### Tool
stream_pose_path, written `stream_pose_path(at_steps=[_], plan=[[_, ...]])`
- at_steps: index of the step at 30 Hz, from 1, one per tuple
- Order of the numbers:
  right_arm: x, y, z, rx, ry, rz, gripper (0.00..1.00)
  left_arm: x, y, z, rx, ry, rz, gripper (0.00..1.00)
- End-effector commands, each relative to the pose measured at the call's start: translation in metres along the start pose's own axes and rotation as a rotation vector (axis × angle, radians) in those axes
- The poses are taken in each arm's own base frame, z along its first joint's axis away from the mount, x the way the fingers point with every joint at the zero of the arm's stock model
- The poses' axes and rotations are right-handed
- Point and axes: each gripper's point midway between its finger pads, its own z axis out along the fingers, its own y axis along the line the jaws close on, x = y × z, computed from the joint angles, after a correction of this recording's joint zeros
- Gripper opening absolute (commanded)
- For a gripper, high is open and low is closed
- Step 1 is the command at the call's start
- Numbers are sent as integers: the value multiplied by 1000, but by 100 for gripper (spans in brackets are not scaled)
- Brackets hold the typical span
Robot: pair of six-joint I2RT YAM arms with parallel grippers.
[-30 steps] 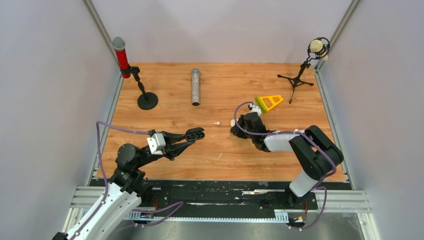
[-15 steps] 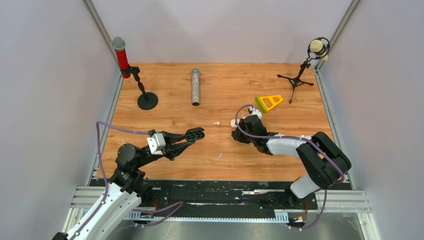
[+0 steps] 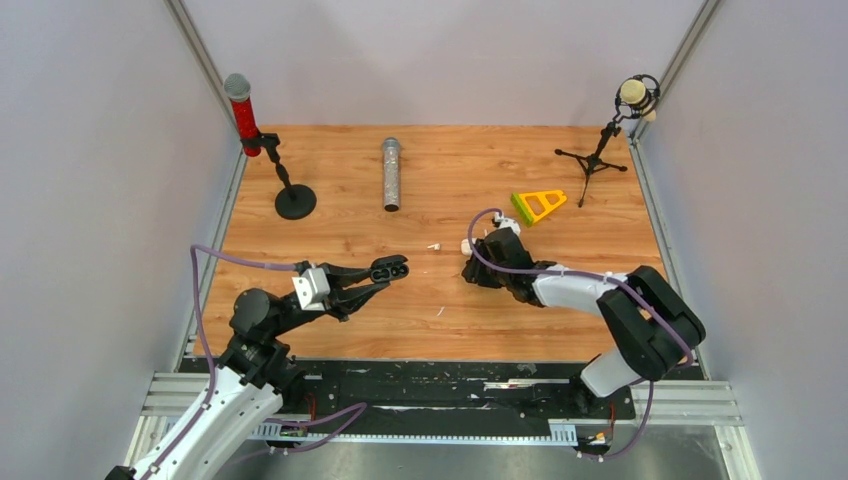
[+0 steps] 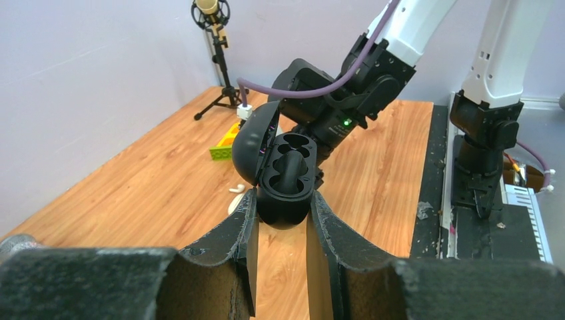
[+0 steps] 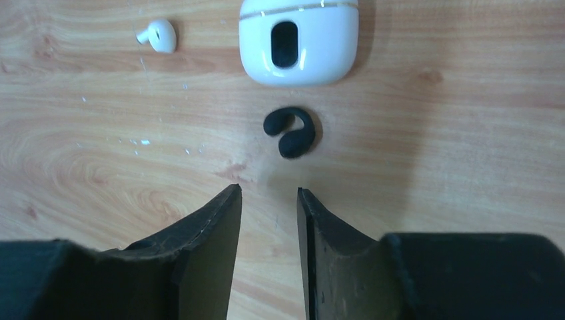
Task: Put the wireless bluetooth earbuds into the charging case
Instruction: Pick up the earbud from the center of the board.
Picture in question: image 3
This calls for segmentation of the black earbud charging case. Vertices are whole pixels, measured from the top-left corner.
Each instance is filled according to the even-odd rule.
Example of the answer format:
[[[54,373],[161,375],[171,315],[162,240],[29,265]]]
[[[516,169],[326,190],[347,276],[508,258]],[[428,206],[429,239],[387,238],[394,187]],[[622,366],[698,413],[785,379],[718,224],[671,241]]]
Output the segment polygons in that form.
[[[389,283],[409,275],[408,259],[404,255],[391,255],[375,259],[369,268],[373,283]]]

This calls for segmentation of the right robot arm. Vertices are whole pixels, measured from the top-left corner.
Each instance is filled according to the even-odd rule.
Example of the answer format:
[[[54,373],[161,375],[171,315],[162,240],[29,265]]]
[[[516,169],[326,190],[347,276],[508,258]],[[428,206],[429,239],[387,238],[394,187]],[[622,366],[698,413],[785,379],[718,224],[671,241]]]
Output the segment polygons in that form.
[[[468,258],[462,271],[468,283],[504,288],[535,307],[603,319],[615,346],[582,368],[570,392],[573,408],[584,417],[601,414],[611,394],[625,386],[662,379],[706,337],[698,316],[652,267],[600,274],[535,261],[509,227],[466,238],[461,250]]]

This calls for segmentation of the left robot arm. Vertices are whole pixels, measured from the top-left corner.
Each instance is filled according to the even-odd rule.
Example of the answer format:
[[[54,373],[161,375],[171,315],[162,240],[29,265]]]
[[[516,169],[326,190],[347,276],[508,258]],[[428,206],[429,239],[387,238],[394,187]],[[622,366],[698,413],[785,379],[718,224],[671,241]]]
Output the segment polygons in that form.
[[[114,467],[108,478],[213,478],[267,418],[296,412],[305,403],[306,372],[280,335],[324,315],[344,322],[410,272],[403,255],[378,258],[367,268],[308,261],[274,268],[294,272],[293,292],[277,296],[252,288],[236,298],[233,335],[211,362],[202,391],[149,453],[130,466]]]

